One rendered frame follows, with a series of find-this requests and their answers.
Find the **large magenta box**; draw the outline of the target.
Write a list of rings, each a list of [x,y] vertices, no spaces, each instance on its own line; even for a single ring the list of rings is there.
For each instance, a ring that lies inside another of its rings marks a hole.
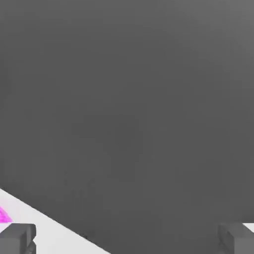
[[[9,215],[5,212],[5,210],[0,207],[0,223],[12,223],[13,220],[9,217]]]

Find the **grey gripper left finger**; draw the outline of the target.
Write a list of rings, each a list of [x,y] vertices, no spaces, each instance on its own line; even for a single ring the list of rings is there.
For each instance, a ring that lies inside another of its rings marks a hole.
[[[0,233],[0,254],[37,254],[36,225],[12,223]]]

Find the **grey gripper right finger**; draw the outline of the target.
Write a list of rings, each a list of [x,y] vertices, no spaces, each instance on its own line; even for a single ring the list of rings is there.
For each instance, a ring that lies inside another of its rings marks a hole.
[[[221,223],[217,236],[217,254],[254,254],[254,232],[243,223]]]

